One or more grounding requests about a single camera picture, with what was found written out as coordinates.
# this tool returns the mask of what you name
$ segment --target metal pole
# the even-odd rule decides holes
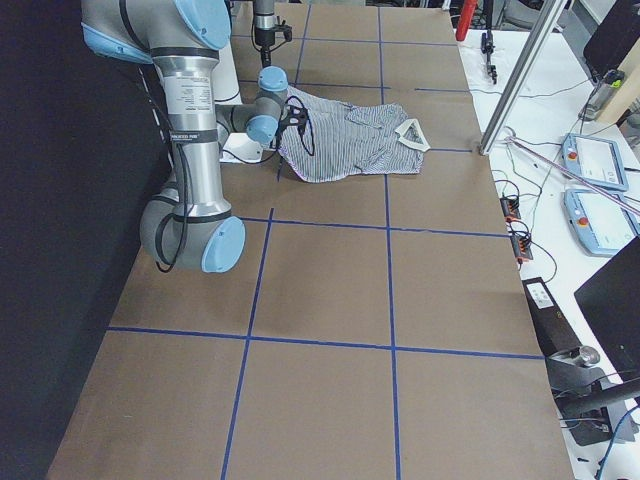
[[[518,95],[520,95],[520,90],[522,90],[547,37],[553,31],[565,3],[566,0],[547,0],[544,2],[540,16],[533,26],[529,38],[527,38],[527,43],[524,45],[513,73],[509,77],[507,86],[504,88],[504,93],[500,97],[498,106],[493,112],[487,130],[482,137],[480,142],[480,153],[482,155],[487,155],[491,151],[498,133],[502,130],[511,109],[515,105]]]

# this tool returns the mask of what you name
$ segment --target brown cardboard surface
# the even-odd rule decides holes
[[[263,159],[273,152],[264,152]],[[222,187],[225,198],[231,203],[234,215],[240,217],[267,218],[277,200],[277,175],[280,156],[258,165],[221,165]]]
[[[392,232],[398,345],[540,355],[507,239]]]
[[[385,103],[399,103],[433,148],[477,150],[482,139],[469,93],[385,90]]]
[[[243,347],[108,332],[48,479],[217,477]]]
[[[386,252],[380,230],[273,225],[254,334],[389,344]]]
[[[389,352],[252,343],[229,480],[395,478]]]
[[[245,227],[242,257],[224,275],[178,268],[164,274],[141,251],[111,324],[245,334],[266,230],[260,223],[246,222]]]
[[[391,175],[394,227],[506,234],[487,157],[426,153],[420,175]]]
[[[300,90],[320,98],[339,100],[360,107],[370,107],[382,103],[380,88],[336,87],[325,85],[302,85]]]
[[[468,90],[458,48],[434,45],[382,45],[384,86],[395,89]]]
[[[378,9],[351,5],[313,5],[306,38],[378,41]]]
[[[306,40],[298,83],[379,87],[379,46]]]
[[[250,7],[232,39],[245,101],[260,70]],[[222,165],[225,196],[248,217],[240,263],[163,275],[140,254],[112,326],[159,331],[107,333],[50,479],[219,478],[228,440],[224,478],[234,480],[388,480],[396,459],[404,480],[573,478],[544,363],[481,356],[539,350],[511,247],[495,236],[506,230],[489,163],[470,152],[470,97],[414,90],[466,90],[458,51],[393,43],[455,44],[447,15],[313,5],[307,38],[338,41],[303,41],[308,8],[276,4],[295,40],[273,63],[291,83],[360,105],[383,92],[433,147],[458,151],[427,152],[420,175],[389,176],[388,199],[383,176],[315,185],[277,156]],[[382,47],[378,14],[391,42]],[[388,232],[387,207],[392,227],[459,233]]]
[[[574,478],[536,360],[398,353],[404,480]]]
[[[381,8],[380,23],[383,42],[456,43],[450,14],[440,9]]]
[[[251,39],[249,37],[232,37],[231,45],[238,80],[257,82],[262,64],[260,63],[260,53],[254,50]],[[294,39],[273,52],[271,56],[273,64],[287,73],[290,83],[293,83],[296,78],[301,47],[302,40]]]
[[[305,183],[284,164],[275,207],[278,219],[384,226],[384,178],[354,175],[337,182]]]

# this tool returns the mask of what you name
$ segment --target white table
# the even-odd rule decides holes
[[[480,51],[481,34],[482,31],[469,31],[465,41],[459,43],[459,49],[469,88],[473,94],[478,121],[484,131],[500,98],[500,95],[487,92],[502,92],[504,90],[528,34],[494,32],[496,50],[493,55],[493,63],[498,71],[497,85],[493,85],[485,73],[485,57]],[[573,87],[585,80],[587,80],[587,76],[562,35],[552,34],[541,57],[534,65],[521,95],[549,94]],[[559,143],[572,127],[573,132],[579,131],[580,124],[576,124],[577,113],[583,107],[591,90],[591,83],[585,82],[571,90],[550,97],[520,98],[507,120],[507,125],[515,130],[517,136],[529,142]],[[461,127],[459,125],[451,126],[451,128]],[[605,127],[607,124],[585,123],[583,133],[591,134]],[[505,131],[501,138],[507,135],[508,133]],[[620,147],[625,166],[638,168],[637,158],[616,126],[606,128],[597,136],[615,140]],[[559,147],[540,145],[534,146],[532,149],[552,159]],[[511,152],[515,169],[520,175],[537,184],[544,181],[548,171],[546,165],[535,162],[529,155],[516,147],[512,146]],[[538,193],[537,187],[514,174],[504,143],[494,147],[490,154],[490,162],[493,169],[505,172],[508,179],[518,185],[521,193]],[[496,180],[505,178],[502,172],[494,171]],[[632,197],[640,198],[640,175],[631,173],[628,178],[630,190],[627,193]],[[551,172],[544,184],[535,214],[533,240],[549,250],[558,263],[557,274],[547,285],[576,335],[584,345],[591,345],[602,351],[578,308],[573,293],[608,259],[586,255],[571,231],[571,226],[563,210],[562,192],[566,188],[576,186],[574,183],[564,178],[557,170]],[[501,182],[496,186],[498,192],[502,192],[505,183]],[[512,187],[506,189],[506,193],[513,191]],[[520,212],[523,221],[529,227],[533,224],[534,205],[535,197],[525,196],[521,199]],[[522,266],[520,272],[522,279],[537,276],[545,280],[550,278],[554,269],[552,261],[535,246],[533,247],[533,255],[534,260]],[[599,366],[605,373],[615,371],[606,358],[603,358]],[[619,381],[616,376],[611,379]],[[636,421],[640,418],[637,413],[634,414]],[[593,478],[597,470],[597,462],[602,458],[607,445],[601,443],[580,447],[573,441],[570,432],[565,431],[564,435],[576,479]],[[588,459],[589,462],[578,461],[578,458]],[[619,478],[640,478],[640,435],[636,436],[635,443],[616,444],[611,452],[603,479],[616,480]]]

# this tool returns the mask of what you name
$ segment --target metal rod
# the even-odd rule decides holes
[[[527,38],[527,43],[525,43],[522,49],[522,53],[513,69],[513,73],[509,77],[504,93],[500,97],[498,106],[493,112],[487,130],[482,137],[482,141],[480,142],[480,153],[482,153],[482,155],[488,155],[493,148],[493,144],[498,138],[498,134],[500,130],[502,130],[511,109],[515,105],[518,95],[520,95],[520,90],[522,90],[547,37],[553,31],[565,3],[566,0],[547,0],[544,2],[540,16]]]
[[[611,200],[613,203],[618,205],[620,208],[626,210],[627,212],[631,212],[634,215],[640,216],[640,210],[638,210],[637,208],[634,208],[631,205],[623,202],[618,197],[616,197],[615,195],[612,195],[611,193],[609,193],[604,188],[599,187],[597,185],[594,185],[593,183],[588,182],[584,178],[579,177],[578,175],[573,173],[571,170],[568,170],[568,169],[564,168],[562,165],[558,165],[557,163],[554,163],[551,160],[549,160],[548,158],[545,158],[544,156],[540,155],[538,152],[535,152],[535,151],[531,150],[524,143],[522,143],[522,141],[519,138],[517,138],[517,137],[507,137],[507,138],[505,138],[505,141],[508,142],[508,143],[512,143],[516,147],[524,150],[529,155],[531,155],[533,157],[536,157],[538,160],[541,160],[542,162],[546,163],[547,165],[560,170],[567,177],[575,180],[576,182],[579,182],[581,185],[584,185],[589,190],[593,190],[594,192],[599,193],[600,195],[602,195],[603,197],[607,198],[608,200]]]

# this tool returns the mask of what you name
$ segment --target red object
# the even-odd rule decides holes
[[[478,0],[464,0],[460,20],[458,20],[458,28],[456,29],[456,40],[459,42],[463,41],[467,37],[469,25],[471,25],[471,19],[473,18],[473,13],[476,11],[477,6]]]

